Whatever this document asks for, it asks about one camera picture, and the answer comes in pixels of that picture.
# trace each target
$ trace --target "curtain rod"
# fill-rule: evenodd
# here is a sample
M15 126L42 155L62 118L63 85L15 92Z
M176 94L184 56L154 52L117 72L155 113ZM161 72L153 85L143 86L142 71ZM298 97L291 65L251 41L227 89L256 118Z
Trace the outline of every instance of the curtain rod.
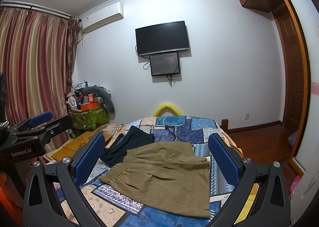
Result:
M46 8L43 6L39 6L39 5L34 5L34 4L30 4L30 3L24 3L24 2L20 2L20 1L2 1L0 3L0 7L8 7L8 8L22 8L22 9L27 9L27 10L35 10L35 11L40 11L43 13L47 13L47 14L52 14L64 19L70 19L71 15L64 13L64 12L60 12L54 9L50 9L50 8Z

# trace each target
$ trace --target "wall-mounted tv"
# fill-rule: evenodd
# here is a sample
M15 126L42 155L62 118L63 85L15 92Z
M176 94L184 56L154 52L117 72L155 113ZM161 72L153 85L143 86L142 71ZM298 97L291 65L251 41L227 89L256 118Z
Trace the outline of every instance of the wall-mounted tv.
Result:
M151 55L150 65L152 76L181 73L177 53Z
M135 29L138 56L188 50L185 21Z

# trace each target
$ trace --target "door frame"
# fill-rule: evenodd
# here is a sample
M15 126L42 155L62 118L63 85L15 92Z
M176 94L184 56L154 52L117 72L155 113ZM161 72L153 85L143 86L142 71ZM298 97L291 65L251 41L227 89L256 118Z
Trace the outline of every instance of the door frame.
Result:
M302 57L302 66L303 66L303 77L304 77L304 90L303 90L303 102L302 102L302 112L301 112L301 118L300 123L298 127L298 134L296 137L296 141L294 143L294 146L292 148L291 154L289 156L289 164L295 169L295 171L300 175L303 176L304 170L300 168L299 165L295 163L293 158L297 155L297 152L299 150L303 134L305 131L305 127L307 124L307 118L308 118L308 111L309 111L309 103L310 103L310 91L311 91L311 81L310 81L310 64L309 64L309 56L308 56L308 49L306 40L303 34L302 26L299 21L298 15L296 13L296 10L294 9L292 3L290 0L284 0L288 11L290 13L290 16L292 18L292 22L296 28L296 34L299 40L300 49L301 49L301 57ZM286 62L285 62L285 73L287 75L287 68L286 68Z
M286 3L282 3L281 5L279 5L277 8L275 8L272 11L272 14L277 13L279 10L281 10L282 8L287 7ZM287 117L287 103L288 103L288 62L287 62L287 54L286 54L286 49L284 47L284 41L283 41L283 36L282 36L282 32L280 30L279 24L278 24L278 19L276 16L274 16L275 19L275 23L278 29L278 33L279 33L279 37L280 37L280 42L281 42L281 46L282 46L282 51L283 51L283 55L284 55L284 65L285 65L285 108L284 108L284 115L283 115L283 119L282 119L282 125L285 125L285 120Z

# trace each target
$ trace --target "blue gripper pad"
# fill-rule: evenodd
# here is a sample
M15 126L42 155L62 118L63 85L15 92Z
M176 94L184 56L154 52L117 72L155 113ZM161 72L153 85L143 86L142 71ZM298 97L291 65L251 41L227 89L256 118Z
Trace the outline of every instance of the blue gripper pad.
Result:
M31 118L29 122L29 127L37 127L47 121L50 121L52 119L53 115L50 111L44 112L41 115L37 115L33 118Z
M77 187L87 181L104 148L104 135L99 134L75 167L74 183Z
M224 149L223 145L213 134L208 138L208 148L227 183L237 187L240 181L238 167Z

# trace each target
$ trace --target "green storage basket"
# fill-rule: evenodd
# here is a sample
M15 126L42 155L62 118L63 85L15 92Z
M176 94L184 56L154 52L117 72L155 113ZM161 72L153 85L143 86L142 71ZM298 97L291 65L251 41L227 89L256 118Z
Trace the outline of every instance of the green storage basket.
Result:
M70 110L69 115L73 119L72 127L76 129L95 130L108 123L108 114L101 106L85 111Z

